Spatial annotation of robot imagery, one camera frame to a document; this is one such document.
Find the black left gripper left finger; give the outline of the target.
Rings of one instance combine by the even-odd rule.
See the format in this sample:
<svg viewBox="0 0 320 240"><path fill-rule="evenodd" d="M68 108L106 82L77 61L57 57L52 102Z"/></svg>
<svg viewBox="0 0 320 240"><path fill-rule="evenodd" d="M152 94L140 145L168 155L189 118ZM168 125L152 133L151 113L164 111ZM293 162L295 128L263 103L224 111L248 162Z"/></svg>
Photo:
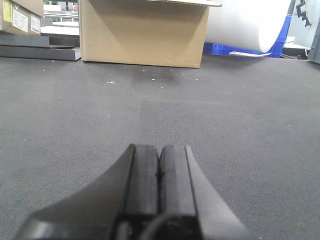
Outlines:
<svg viewBox="0 0 320 240"><path fill-rule="evenodd" d="M29 215L16 240L111 240L121 222L158 214L158 153L130 144L100 177L69 197Z"/></svg>

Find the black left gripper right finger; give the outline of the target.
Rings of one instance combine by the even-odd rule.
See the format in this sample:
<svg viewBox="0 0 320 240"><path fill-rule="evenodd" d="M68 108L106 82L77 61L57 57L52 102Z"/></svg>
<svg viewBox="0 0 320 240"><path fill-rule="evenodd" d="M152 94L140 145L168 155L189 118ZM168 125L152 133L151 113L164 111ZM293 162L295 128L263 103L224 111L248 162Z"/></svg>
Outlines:
<svg viewBox="0 0 320 240"><path fill-rule="evenodd" d="M158 176L159 216L147 225L147 239L254 239L212 187L190 146L165 145Z"/></svg>

